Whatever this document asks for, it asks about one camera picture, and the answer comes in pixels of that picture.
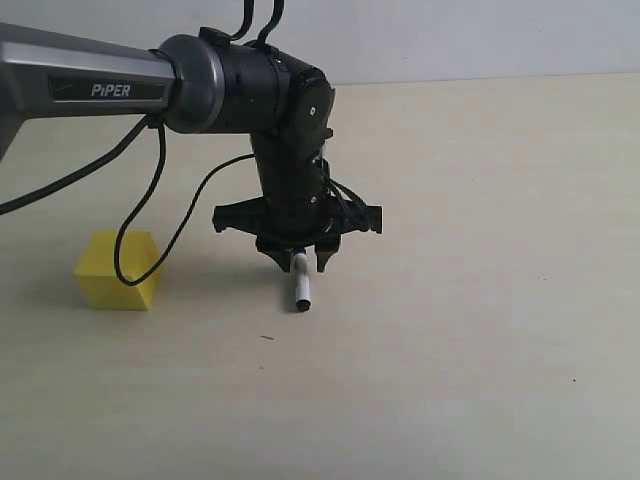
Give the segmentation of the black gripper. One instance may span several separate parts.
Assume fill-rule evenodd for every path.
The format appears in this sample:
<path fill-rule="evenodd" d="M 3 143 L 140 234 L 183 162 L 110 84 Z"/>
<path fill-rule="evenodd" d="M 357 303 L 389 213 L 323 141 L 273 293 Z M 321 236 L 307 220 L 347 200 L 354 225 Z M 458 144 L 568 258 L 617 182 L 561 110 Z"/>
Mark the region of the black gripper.
<path fill-rule="evenodd" d="M 314 246 L 316 270 L 324 273 L 352 232 L 382 232 L 382 207 L 362 199 L 336 197 L 330 190 L 288 194 L 263 188 L 260 195 L 237 203 L 218 205 L 213 211 L 218 233 L 239 231 L 255 240 L 255 247 L 285 273 L 291 270 L 291 251 Z"/>

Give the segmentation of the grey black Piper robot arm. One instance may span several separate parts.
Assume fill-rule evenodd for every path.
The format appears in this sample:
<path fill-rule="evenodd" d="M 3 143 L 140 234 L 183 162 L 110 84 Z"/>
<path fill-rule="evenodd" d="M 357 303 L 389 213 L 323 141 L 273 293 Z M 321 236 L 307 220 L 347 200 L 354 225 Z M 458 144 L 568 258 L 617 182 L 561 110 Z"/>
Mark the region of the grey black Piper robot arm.
<path fill-rule="evenodd" d="M 335 91 L 276 48 L 202 28 L 142 50 L 34 28 L 1 27 L 1 145 L 30 119 L 131 115 L 180 134 L 246 134 L 262 194 L 213 213 L 288 270 L 313 247 L 324 269 L 343 235 L 380 232 L 382 210 L 335 181 L 324 158 Z"/>

